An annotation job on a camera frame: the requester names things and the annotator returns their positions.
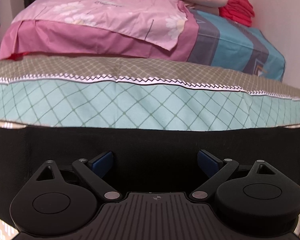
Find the black pants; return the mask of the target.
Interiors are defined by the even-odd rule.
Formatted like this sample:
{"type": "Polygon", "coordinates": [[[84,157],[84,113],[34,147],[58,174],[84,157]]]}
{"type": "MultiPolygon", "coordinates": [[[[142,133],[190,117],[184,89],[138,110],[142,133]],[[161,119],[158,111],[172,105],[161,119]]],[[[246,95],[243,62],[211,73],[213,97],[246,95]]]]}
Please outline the black pants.
{"type": "Polygon", "coordinates": [[[83,185],[72,163],[111,151],[112,163],[103,179],[120,193],[190,193],[208,179],[198,164],[200,150],[239,162],[235,178],[246,176],[261,159],[300,185],[300,128],[214,132],[0,128],[0,219],[12,224],[11,201],[47,160],[56,162],[67,183],[83,185]]]}

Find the teal grey checked quilt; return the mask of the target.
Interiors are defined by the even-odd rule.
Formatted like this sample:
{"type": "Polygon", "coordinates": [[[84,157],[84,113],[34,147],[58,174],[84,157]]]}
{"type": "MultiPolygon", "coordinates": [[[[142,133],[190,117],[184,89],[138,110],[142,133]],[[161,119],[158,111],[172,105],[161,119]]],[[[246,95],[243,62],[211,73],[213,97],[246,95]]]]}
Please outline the teal grey checked quilt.
{"type": "Polygon", "coordinates": [[[300,89],[194,63],[27,56],[0,61],[0,121],[180,131],[300,127],[300,89]]]}

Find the blue grey striped pillow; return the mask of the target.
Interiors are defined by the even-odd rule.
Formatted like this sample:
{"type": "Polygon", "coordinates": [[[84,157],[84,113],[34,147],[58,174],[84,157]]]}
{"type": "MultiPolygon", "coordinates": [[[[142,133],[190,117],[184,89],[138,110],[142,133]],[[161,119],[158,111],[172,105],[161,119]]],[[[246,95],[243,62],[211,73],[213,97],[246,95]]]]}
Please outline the blue grey striped pillow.
{"type": "Polygon", "coordinates": [[[188,62],[282,81],[284,56],[255,28],[191,9],[199,26],[188,62]]]}

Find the pink floral pillow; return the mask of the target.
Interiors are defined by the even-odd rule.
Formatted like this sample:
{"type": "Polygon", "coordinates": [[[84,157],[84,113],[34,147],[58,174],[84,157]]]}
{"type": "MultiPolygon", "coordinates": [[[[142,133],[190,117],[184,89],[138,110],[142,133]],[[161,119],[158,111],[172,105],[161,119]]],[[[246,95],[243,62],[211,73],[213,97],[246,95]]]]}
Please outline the pink floral pillow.
{"type": "Polygon", "coordinates": [[[43,53],[185,62],[198,29],[179,0],[35,0],[6,31],[0,59],[43,53]]]}

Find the red folded blanket by wall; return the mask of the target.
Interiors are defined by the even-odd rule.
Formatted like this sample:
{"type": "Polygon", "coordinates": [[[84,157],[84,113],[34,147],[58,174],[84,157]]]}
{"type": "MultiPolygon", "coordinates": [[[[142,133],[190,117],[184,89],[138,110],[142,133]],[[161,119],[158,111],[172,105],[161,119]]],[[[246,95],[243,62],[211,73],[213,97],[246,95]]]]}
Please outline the red folded blanket by wall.
{"type": "Polygon", "coordinates": [[[228,0],[224,7],[219,8],[219,15],[227,20],[251,27],[255,12],[249,0],[228,0]]]}

